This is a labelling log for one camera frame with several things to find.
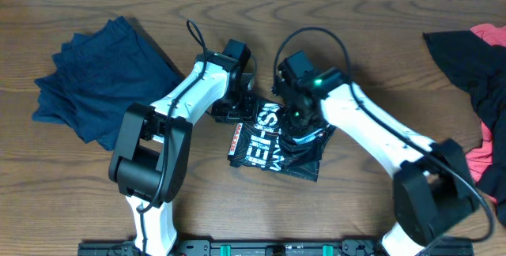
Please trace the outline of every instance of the navy blue cloth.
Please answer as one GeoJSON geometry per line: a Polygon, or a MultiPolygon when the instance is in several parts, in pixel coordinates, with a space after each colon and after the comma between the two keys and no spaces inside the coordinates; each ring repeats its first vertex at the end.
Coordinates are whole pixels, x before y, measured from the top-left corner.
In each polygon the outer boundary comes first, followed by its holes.
{"type": "Polygon", "coordinates": [[[124,17],[92,36],[74,34],[53,61],[56,72],[35,80],[40,107],[32,119],[66,124],[106,150],[114,149],[128,106],[149,105],[182,81],[124,17]]]}

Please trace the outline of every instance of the pink cloth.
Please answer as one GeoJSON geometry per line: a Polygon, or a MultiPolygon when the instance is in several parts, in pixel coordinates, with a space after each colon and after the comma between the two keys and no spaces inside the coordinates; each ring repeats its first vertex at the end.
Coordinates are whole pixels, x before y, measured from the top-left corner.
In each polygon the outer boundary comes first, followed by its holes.
{"type": "MultiPolygon", "coordinates": [[[[471,31],[491,46],[506,47],[506,26],[496,28],[492,24],[480,24],[471,28],[471,31]]],[[[481,133],[483,134],[481,148],[473,149],[466,154],[467,166],[475,182],[481,179],[485,169],[492,164],[492,132],[483,122],[481,122],[481,133]]]]}
{"type": "Polygon", "coordinates": [[[506,26],[496,28],[492,24],[480,24],[471,28],[471,31],[490,46],[506,47],[506,26]]]}

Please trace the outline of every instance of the black and white robotic arm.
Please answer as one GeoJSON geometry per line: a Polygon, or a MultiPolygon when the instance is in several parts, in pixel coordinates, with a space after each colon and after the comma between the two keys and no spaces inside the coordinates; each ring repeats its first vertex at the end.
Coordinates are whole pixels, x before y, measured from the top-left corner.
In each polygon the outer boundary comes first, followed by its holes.
{"type": "MultiPolygon", "coordinates": [[[[134,104],[126,112],[109,178],[118,183],[120,193],[126,195],[134,212],[137,249],[152,256],[165,256],[176,241],[172,200],[186,174],[191,128],[206,109],[213,106],[213,115],[221,122],[255,117],[255,99],[241,92],[238,86],[249,57],[246,44],[230,40],[221,54],[204,52],[199,55],[191,74],[166,97],[150,107],[134,104]],[[182,91],[186,93],[172,105],[182,91]],[[167,119],[171,105],[171,117],[167,119]],[[168,142],[164,143],[168,121],[171,130],[168,142]],[[164,147],[168,146],[167,174],[156,200],[153,196],[160,185],[164,154],[141,146],[139,138],[153,139],[164,143],[164,147]],[[145,208],[150,202],[154,206],[142,216],[138,208],[145,208]]],[[[390,256],[417,254],[478,208],[478,201],[462,184],[439,171],[419,151],[371,119],[355,98],[358,97],[375,117],[426,152],[434,153],[470,181],[462,149],[456,143],[446,141],[438,145],[410,130],[376,106],[346,75],[335,69],[320,73],[302,52],[285,59],[279,66],[279,73],[277,93],[287,102],[281,119],[288,121],[290,129],[297,129],[297,134],[283,129],[285,136],[303,137],[304,128],[313,123],[328,122],[362,145],[394,180],[398,223],[381,241],[390,256]],[[356,97],[351,93],[350,85],[356,97]],[[439,174],[440,182],[429,184],[428,173],[439,174]]]]}

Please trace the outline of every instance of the black cable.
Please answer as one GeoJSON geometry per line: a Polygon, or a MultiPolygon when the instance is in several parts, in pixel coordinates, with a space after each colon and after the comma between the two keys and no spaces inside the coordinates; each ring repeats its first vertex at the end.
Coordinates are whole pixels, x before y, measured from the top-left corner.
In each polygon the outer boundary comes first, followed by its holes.
{"type": "Polygon", "coordinates": [[[206,72],[206,67],[207,67],[207,47],[206,47],[206,41],[204,41],[204,37],[202,36],[202,33],[200,32],[200,29],[198,28],[197,24],[195,22],[193,22],[192,20],[187,20],[187,28],[188,28],[188,31],[190,32],[191,36],[202,47],[202,51],[203,51],[203,66],[202,66],[202,70],[200,71],[200,73],[198,73],[198,76],[185,89],[183,89],[183,91],[181,91],[176,98],[174,98],[172,100],[170,106],[168,107],[167,117],[165,119],[165,134],[164,134],[164,149],[163,149],[164,150],[163,151],[164,158],[162,160],[162,168],[161,168],[161,174],[160,174],[160,181],[158,181],[157,190],[156,190],[153,198],[149,202],[149,204],[145,208],[142,205],[140,205],[140,206],[138,206],[136,208],[137,212],[140,214],[140,217],[141,217],[141,230],[142,230],[142,234],[143,234],[143,236],[142,236],[143,237],[143,240],[142,240],[142,246],[143,246],[142,255],[145,255],[145,248],[147,246],[147,238],[145,237],[144,213],[148,212],[153,207],[153,205],[155,204],[155,202],[157,202],[158,199],[160,198],[161,190],[162,190],[162,188],[164,186],[165,176],[167,175],[167,166],[168,166],[168,139],[169,139],[169,135],[171,133],[171,117],[172,117],[172,112],[174,111],[174,107],[177,106],[177,104],[178,104],[179,100],[181,99],[181,97],[183,97],[183,95],[186,92],[188,92],[188,90],[190,90],[190,88],[192,88],[195,84],[197,84],[198,81],[200,81],[202,79],[202,77],[204,76],[204,73],[206,72]],[[193,28],[197,32],[198,38],[193,33],[193,31],[191,30],[191,26],[193,26],[193,28]]]}
{"type": "MultiPolygon", "coordinates": [[[[280,55],[281,51],[283,50],[283,47],[285,47],[285,45],[295,35],[297,35],[297,34],[299,34],[301,32],[304,32],[304,31],[324,32],[327,35],[329,35],[330,37],[332,37],[332,39],[334,39],[339,44],[339,47],[341,47],[342,53],[345,56],[346,72],[348,74],[349,79],[352,80],[351,61],[349,60],[348,51],[346,50],[346,47],[345,47],[344,43],[342,43],[342,41],[333,32],[331,32],[331,31],[329,31],[329,30],[327,30],[325,28],[306,27],[306,28],[300,28],[300,29],[296,30],[293,34],[291,34],[290,36],[288,36],[286,38],[286,40],[279,47],[278,52],[276,54],[276,58],[274,60],[274,77],[273,77],[273,79],[274,79],[274,86],[273,86],[273,90],[274,91],[276,90],[275,83],[276,83],[276,81],[278,79],[278,76],[276,74],[276,69],[277,69],[277,65],[278,65],[279,55],[280,55]]],[[[364,105],[364,101],[360,100],[357,97],[357,94],[355,93],[355,90],[353,89],[353,82],[350,82],[350,84],[349,84],[349,90],[351,92],[351,95],[352,95],[353,99],[355,100],[355,102],[357,102],[358,107],[362,111],[364,111],[364,113],[367,116],[369,116],[369,118],[371,118],[374,122],[378,123],[378,125],[382,126],[390,134],[393,134],[400,141],[402,141],[406,145],[410,146],[412,149],[418,151],[420,154],[422,154],[425,158],[427,158],[428,160],[430,160],[431,162],[433,162],[435,165],[437,165],[438,167],[440,167],[441,169],[445,170],[450,175],[452,175],[455,178],[457,178],[460,182],[462,182],[466,186],[466,188],[478,199],[480,205],[485,210],[485,214],[486,214],[487,218],[489,219],[489,231],[487,232],[487,234],[485,236],[482,236],[481,238],[478,238],[478,239],[470,239],[470,241],[472,243],[481,243],[481,242],[484,242],[487,239],[489,239],[490,236],[492,236],[493,231],[494,231],[493,213],[492,213],[492,210],[490,209],[489,205],[486,203],[485,199],[476,191],[476,189],[474,188],[474,186],[472,184],[470,184],[469,182],[467,182],[459,173],[457,173],[457,172],[453,171],[453,169],[449,168],[444,162],[442,162],[441,160],[439,160],[436,157],[434,157],[433,154],[431,154],[430,152],[425,151],[423,148],[421,148],[420,146],[418,146],[417,144],[415,144],[414,142],[412,142],[408,137],[405,137],[404,135],[398,133],[396,130],[392,129],[385,122],[383,122],[378,117],[376,117],[372,112],[370,112],[370,110],[367,109],[366,106],[364,105]]]]}

